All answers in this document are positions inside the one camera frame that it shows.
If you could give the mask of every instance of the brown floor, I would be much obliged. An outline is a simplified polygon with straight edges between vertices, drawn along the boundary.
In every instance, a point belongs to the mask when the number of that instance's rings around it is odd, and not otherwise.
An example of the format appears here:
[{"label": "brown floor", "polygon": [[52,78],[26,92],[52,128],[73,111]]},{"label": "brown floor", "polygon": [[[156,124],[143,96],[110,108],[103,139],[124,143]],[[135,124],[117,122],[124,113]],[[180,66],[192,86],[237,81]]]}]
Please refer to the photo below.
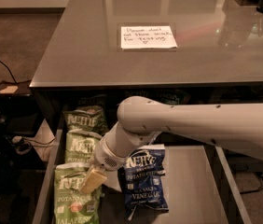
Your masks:
[{"label": "brown floor", "polygon": [[[17,81],[32,79],[60,17],[61,14],[56,13],[0,14],[0,60],[9,66]],[[0,65],[0,82],[2,80],[12,81],[7,70]],[[45,124],[44,130],[37,136],[44,143],[52,137],[51,134],[43,134],[47,131]],[[39,157],[48,160],[49,148],[46,151],[42,147],[35,149]],[[240,191],[261,186],[254,173],[239,172],[234,177]],[[41,172],[21,173],[17,182],[18,189],[0,197],[0,223],[31,223],[42,178]],[[252,223],[263,224],[263,190],[245,194],[242,199]]]}]

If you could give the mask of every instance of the paper note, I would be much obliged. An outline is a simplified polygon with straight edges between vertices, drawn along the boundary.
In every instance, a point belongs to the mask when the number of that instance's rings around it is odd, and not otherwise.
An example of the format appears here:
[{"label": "paper note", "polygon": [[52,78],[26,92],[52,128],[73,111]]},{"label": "paper note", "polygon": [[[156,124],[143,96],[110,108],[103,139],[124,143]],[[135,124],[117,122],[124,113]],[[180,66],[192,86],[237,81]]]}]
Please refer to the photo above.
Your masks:
[{"label": "paper note", "polygon": [[7,86],[0,90],[0,93],[14,93],[18,89],[18,86]]},{"label": "paper note", "polygon": [[121,27],[122,49],[177,48],[170,26]]}]

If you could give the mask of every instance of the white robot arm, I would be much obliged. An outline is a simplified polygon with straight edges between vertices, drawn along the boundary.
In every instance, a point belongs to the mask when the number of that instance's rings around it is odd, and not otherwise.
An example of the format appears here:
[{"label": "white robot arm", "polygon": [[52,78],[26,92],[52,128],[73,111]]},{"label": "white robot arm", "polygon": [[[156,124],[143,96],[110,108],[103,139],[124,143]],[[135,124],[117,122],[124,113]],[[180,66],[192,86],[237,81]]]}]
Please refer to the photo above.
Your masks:
[{"label": "white robot arm", "polygon": [[158,133],[178,134],[263,160],[263,104],[164,105],[133,96],[95,148],[92,162],[115,171]]}]

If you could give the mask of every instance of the blue chip bag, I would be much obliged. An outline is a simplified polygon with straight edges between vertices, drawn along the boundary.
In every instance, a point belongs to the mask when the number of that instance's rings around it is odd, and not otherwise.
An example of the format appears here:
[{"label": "blue chip bag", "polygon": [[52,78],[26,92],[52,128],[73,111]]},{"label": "blue chip bag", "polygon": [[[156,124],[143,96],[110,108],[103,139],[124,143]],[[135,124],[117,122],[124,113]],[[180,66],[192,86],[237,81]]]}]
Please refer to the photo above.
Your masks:
[{"label": "blue chip bag", "polygon": [[125,197],[128,220],[132,220],[138,206],[169,210],[160,179],[165,175],[164,157],[164,145],[143,146],[135,150],[119,169],[118,179]]}]

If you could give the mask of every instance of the open drawer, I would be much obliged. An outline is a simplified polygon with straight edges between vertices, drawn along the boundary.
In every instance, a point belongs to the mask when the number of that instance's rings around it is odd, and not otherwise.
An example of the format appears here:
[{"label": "open drawer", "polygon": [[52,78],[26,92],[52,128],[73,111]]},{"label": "open drawer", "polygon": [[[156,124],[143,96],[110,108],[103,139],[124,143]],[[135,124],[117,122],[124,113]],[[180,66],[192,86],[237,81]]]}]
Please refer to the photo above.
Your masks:
[{"label": "open drawer", "polygon": [[[34,224],[54,223],[54,170],[64,163],[66,131],[60,121],[56,141],[35,210]],[[124,195],[118,191],[117,173],[110,173],[109,187],[101,199],[100,223],[251,223],[220,147],[166,145],[162,178],[168,213],[137,209],[132,221],[125,218]]]}]

